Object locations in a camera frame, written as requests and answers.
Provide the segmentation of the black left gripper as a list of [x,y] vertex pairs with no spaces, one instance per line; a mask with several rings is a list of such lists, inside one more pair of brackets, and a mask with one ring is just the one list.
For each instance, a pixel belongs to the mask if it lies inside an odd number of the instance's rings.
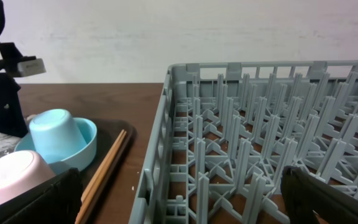
[[20,76],[17,64],[27,58],[12,42],[1,43],[0,52],[0,133],[22,138],[28,129],[17,94],[21,87],[14,79]]

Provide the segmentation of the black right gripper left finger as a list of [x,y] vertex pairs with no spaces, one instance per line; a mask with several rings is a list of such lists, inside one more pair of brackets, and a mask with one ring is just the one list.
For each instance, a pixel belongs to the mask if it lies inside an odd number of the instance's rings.
[[0,205],[0,223],[74,223],[83,183],[76,168]]

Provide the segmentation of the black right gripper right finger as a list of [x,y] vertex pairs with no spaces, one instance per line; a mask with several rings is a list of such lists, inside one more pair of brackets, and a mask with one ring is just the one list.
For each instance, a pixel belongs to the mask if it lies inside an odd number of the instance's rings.
[[358,223],[358,200],[315,179],[299,167],[286,166],[281,193],[290,223]]

